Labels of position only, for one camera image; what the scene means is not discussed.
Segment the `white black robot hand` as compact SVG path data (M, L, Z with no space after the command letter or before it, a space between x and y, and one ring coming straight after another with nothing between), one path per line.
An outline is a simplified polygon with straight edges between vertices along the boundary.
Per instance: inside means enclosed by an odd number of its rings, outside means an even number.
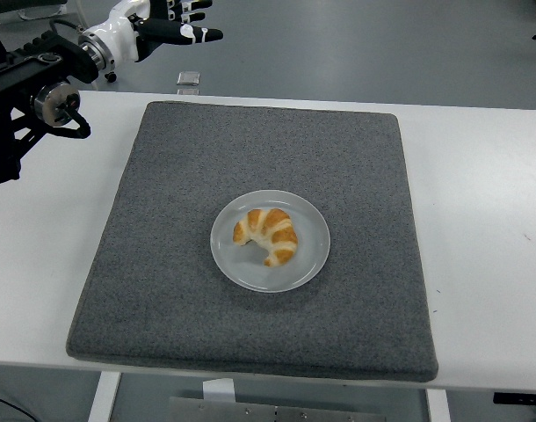
M223 38L219 29L196 26L211 1L121 1L108 19L80 37L98 69L141 62L163 44L189 46Z

